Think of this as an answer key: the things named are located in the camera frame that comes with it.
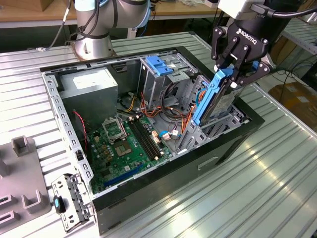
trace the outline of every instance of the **cardboard box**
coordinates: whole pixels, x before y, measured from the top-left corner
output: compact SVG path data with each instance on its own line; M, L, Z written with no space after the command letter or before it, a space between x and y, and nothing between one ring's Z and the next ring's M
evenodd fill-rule
M0 0L1 5L33 11L44 11L54 0Z
M277 85L268 93L279 100L283 85ZM299 82L285 85L281 104L303 123L317 132L317 92Z

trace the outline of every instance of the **ram slot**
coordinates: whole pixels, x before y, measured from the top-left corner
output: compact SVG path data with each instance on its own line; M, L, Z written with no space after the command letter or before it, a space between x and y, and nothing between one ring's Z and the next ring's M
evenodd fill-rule
M156 156L160 156L159 150L157 146L154 144L152 138L149 136L148 132L144 129L143 125L139 122L136 122L136 127L140 131L141 134L144 134L144 138L146 139L148 145L151 147L153 151L155 151Z
M154 160L156 156L161 156L158 148L154 145L154 142L148 136L147 131L144 130L139 122L131 122L130 128L150 160Z

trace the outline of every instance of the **blue pcie slot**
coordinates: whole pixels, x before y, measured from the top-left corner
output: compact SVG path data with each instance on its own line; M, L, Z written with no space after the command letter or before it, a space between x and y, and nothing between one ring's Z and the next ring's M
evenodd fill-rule
M121 180L124 180L132 175L135 175L138 173L138 171L140 170L140 168L143 166L143 164L139 165L138 167L134 168L133 170L130 170L128 172L126 172L125 174L122 174L116 178L113 178L107 182L104 182L104 186L107 187L107 186L110 186L110 185L113 185L117 182L120 182Z

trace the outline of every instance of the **metal workbench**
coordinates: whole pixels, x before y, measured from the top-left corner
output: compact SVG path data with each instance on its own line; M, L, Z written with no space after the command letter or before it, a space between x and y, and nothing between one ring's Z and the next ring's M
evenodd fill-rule
M210 48L177 33L113 41L119 55L186 46L210 69ZM75 62L69 47L0 54L0 143L32 136L45 182L73 168L38 68ZM224 164L110 230L105 237L310 237L317 228L317 135L257 86L242 95L265 124ZM65 237L54 208L2 238ZM67 237L97 237L93 221Z

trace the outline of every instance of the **blue plastic bracket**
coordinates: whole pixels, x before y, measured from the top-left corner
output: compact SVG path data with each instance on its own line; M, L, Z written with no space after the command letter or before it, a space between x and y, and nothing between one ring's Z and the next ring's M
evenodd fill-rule
M200 125L202 117L204 116L206 110L209 108L209 106L212 103L212 99L214 98L214 95L216 95L220 90L220 83L221 80L224 78L228 78L233 74L233 68L225 68L220 69L213 77L213 80L211 81L206 95L204 96L202 102L197 107L197 110L194 113L193 120L196 125Z
M145 59L158 76L174 73L173 69L167 67L164 61L162 61L158 56L148 56L145 57Z

